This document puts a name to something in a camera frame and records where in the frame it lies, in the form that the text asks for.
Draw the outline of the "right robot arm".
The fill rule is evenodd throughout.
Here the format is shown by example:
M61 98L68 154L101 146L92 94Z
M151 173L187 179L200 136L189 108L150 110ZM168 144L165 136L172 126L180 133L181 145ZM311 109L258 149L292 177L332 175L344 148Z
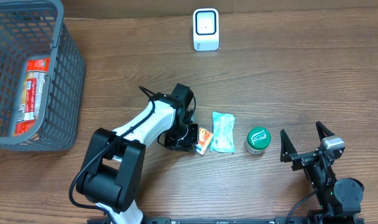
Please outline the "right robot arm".
M313 191L289 211L285 223L364 223L357 219L361 212L364 185L354 178L337 179L332 165L339 159L345 142L320 121L316 122L320 145L314 151L299 154L285 130L280 131L280 161L292 163L292 170L303 170ZM294 211L315 196L319 210L310 210L306 217L294 217Z

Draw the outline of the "orange tissue pack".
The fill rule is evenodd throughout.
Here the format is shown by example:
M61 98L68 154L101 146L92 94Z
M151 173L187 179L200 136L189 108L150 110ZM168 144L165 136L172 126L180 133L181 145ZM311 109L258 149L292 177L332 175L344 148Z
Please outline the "orange tissue pack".
M208 146L212 142L212 139L213 139L213 133L212 132L209 132L205 128L199 128L198 142L195 146L195 151L198 154L204 156Z

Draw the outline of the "teal wet wipes pack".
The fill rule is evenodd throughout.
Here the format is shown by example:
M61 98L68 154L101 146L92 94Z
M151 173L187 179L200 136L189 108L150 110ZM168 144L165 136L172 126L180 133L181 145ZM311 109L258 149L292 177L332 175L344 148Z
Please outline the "teal wet wipes pack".
M233 141L233 129L235 117L232 114L212 113L213 120L213 140L210 151L220 153L235 153Z

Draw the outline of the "green lid jar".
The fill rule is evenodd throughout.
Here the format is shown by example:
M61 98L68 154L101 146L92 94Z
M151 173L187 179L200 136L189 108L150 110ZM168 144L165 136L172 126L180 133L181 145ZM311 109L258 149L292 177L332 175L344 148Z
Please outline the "green lid jar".
M263 127L255 127L251 129L244 142L244 146L251 154L261 154L269 146L271 135L269 131Z

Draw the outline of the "red orange snack bag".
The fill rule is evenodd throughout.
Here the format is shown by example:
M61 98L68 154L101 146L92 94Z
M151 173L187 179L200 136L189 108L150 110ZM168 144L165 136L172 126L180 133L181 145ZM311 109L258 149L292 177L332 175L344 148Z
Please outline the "red orange snack bag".
M39 116L42 92L49 63L49 58L32 59L27 61L16 128L13 136L28 132Z

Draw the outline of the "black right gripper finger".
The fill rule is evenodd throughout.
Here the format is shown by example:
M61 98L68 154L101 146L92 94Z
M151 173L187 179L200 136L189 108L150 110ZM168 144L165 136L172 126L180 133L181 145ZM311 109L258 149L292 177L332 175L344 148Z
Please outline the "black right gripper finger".
M280 131L280 139L281 139L281 153L280 153L280 161L281 162L292 162L292 157L297 156L297 150L293 146L288 134L285 132L284 129Z
M327 137L334 136L334 133L331 132L326 126L322 124L322 122L317 121L316 122L316 129L318 131L319 139L322 140Z

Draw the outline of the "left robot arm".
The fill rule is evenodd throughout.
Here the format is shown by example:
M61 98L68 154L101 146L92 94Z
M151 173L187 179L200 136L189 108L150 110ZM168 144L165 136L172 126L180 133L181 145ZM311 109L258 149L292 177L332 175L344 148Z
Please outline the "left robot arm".
M97 129L72 180L71 203L104 214L89 223L145 223L135 201L145 150L157 142L171 151L193 152L198 143L195 110L189 108L196 99L189 87L178 83L171 94L140 89L149 99L147 107L119 128Z

